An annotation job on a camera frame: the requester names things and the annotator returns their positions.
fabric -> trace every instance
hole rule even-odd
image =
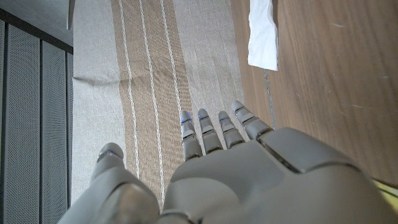
[[[237,122],[230,106],[243,91],[229,1],[84,0],[74,16],[72,203],[99,150],[115,142],[162,205],[183,162],[181,110],[194,111],[198,133],[200,108],[220,136],[220,110]]]
[[[278,71],[278,36],[272,0],[250,0],[249,65]]]

white napkin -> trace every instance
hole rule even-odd
[[[249,65],[278,71],[278,36],[272,0],[250,0]]]

robotic hand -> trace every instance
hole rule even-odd
[[[124,169],[122,150],[109,143],[90,188],[60,223],[398,223],[353,161],[300,131],[272,130],[238,101],[232,109],[250,141],[222,111],[223,150],[201,109],[205,156],[183,111],[185,163],[170,180],[161,215],[154,194]]]

gray perforated panel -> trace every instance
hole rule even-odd
[[[68,207],[65,52],[42,46],[42,223],[56,223]]]
[[[39,222],[39,39],[9,26],[4,223]]]
[[[73,55],[67,54],[67,77],[68,77],[68,153],[69,153],[69,193],[71,192],[71,181],[72,181],[72,132],[73,132]]]
[[[3,63],[4,63],[4,28],[5,28],[5,23],[4,21],[0,20],[0,105],[2,105],[2,71],[3,71]],[[0,113],[0,127],[2,126],[2,113]]]

wooden surface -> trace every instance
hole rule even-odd
[[[249,1],[231,0],[232,18],[234,21],[236,47],[239,57],[239,68],[242,74],[244,104],[256,116],[272,124],[267,88],[264,81],[264,69],[248,64],[248,44],[250,36],[249,27]]]
[[[279,71],[269,72],[269,81],[277,127],[315,136],[372,177],[398,184],[398,2],[274,1],[274,7]],[[244,72],[242,78],[251,79]],[[245,98],[255,91],[244,88]]]

